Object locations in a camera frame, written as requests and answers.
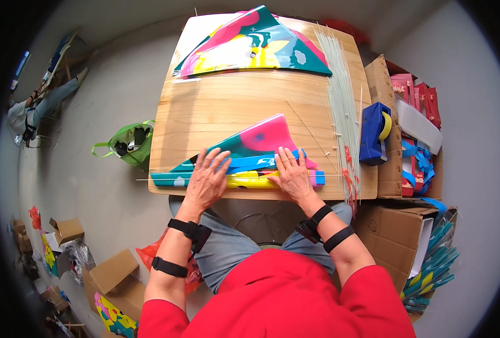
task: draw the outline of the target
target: wooden table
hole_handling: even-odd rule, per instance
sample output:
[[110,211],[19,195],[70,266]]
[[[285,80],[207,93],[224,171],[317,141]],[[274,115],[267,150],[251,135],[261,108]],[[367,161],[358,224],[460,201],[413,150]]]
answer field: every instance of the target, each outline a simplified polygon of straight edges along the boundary
[[[180,60],[207,34],[237,15],[197,16],[191,17],[186,23],[158,104],[150,152],[150,172],[168,172],[197,154],[204,146],[212,146],[265,118],[282,113],[287,119],[295,145],[303,148],[308,158],[316,162],[326,175],[336,174],[336,150],[333,149],[335,139],[330,122],[327,77],[292,70],[259,69],[208,74],[199,81],[174,83],[180,78],[171,73]],[[303,33],[321,49],[313,30],[318,27],[317,24],[282,17],[280,22]],[[371,104],[359,51],[352,36],[333,29],[330,31],[345,49],[358,112],[361,86],[362,107]],[[321,148],[330,152],[329,159]],[[361,165],[360,180],[360,198],[375,199],[377,167]],[[180,188],[158,188],[153,181],[149,181],[149,190],[154,194],[186,193]],[[326,185],[321,187],[318,194],[322,199],[344,199],[343,191],[337,190],[337,177],[328,176]],[[227,189],[223,197],[288,199],[280,189]]]

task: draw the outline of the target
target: jeans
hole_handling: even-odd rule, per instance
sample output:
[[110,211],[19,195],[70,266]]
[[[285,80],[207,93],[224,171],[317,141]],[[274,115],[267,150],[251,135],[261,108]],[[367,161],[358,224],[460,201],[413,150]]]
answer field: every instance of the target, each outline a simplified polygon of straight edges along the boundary
[[36,108],[28,109],[28,121],[27,123],[31,126],[39,125],[39,120],[43,116],[50,116],[55,110],[55,107],[58,102],[62,101],[64,98],[68,97],[71,93],[73,93],[78,87],[77,78],[68,81],[66,84],[61,85],[60,87],[53,89],[43,96],[42,102],[40,102]]
[[[178,196],[169,196],[169,209],[173,217],[176,216],[181,204],[182,200]],[[351,207],[342,202],[332,208],[336,216],[349,225],[352,218]],[[241,261],[257,253],[260,248],[249,237],[226,224],[211,209],[205,210],[199,224],[211,228],[212,233],[201,252],[195,254],[195,260],[206,285],[217,294],[219,285],[227,274]],[[298,232],[293,232],[282,244],[281,249],[306,255],[320,263],[330,275],[334,272],[333,260],[323,248],[323,244],[314,244]]]

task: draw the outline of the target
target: person's right hand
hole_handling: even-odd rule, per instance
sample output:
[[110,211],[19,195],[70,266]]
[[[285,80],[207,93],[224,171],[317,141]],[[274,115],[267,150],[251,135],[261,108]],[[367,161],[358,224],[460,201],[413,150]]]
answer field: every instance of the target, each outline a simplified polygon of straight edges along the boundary
[[192,178],[186,188],[186,197],[179,209],[180,214],[186,213],[190,214],[190,216],[200,216],[206,208],[213,205],[222,196],[226,190],[226,171],[231,164],[231,158],[225,162],[223,161],[229,154],[231,152],[228,150],[220,152],[220,148],[211,150],[208,155],[206,154],[206,148],[201,150],[195,162]]
[[288,148],[284,150],[282,147],[278,148],[278,154],[274,155],[274,160],[280,177],[268,176],[268,179],[288,193],[293,202],[300,205],[308,197],[317,196],[310,183],[302,150],[299,149],[299,163]]

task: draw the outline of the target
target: wrist strap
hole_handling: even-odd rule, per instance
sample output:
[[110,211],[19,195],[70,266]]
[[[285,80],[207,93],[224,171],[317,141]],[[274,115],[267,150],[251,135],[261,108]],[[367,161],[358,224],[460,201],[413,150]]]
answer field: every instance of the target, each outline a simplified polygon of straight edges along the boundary
[[297,224],[295,230],[312,243],[315,244],[319,242],[321,237],[317,232],[317,225],[325,216],[328,215],[328,213],[332,211],[333,209],[330,206],[322,206],[309,220],[302,220],[299,224]]
[[335,233],[331,238],[325,242],[323,248],[329,254],[331,250],[333,250],[337,245],[339,245],[343,240],[354,234],[353,228],[351,226],[347,226],[343,228],[339,232]]
[[161,257],[154,257],[152,260],[152,267],[155,270],[165,272],[168,275],[175,277],[186,278],[188,275],[188,268],[181,267],[178,264],[172,262],[164,261]]
[[206,240],[212,233],[212,230],[207,226],[197,225],[192,221],[186,223],[181,220],[171,219],[167,226],[182,231],[187,238],[191,239],[191,250],[196,254],[201,251]]

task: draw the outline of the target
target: person's left hand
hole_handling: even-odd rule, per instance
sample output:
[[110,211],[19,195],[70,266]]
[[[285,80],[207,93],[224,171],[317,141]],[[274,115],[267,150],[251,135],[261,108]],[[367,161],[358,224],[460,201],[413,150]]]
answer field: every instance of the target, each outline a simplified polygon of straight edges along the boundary
[[223,164],[222,162],[230,154],[230,151],[220,152],[220,148],[211,150],[208,155],[206,148],[201,150],[181,208],[184,206],[201,214],[222,196],[227,186],[226,172],[231,164],[231,158]]

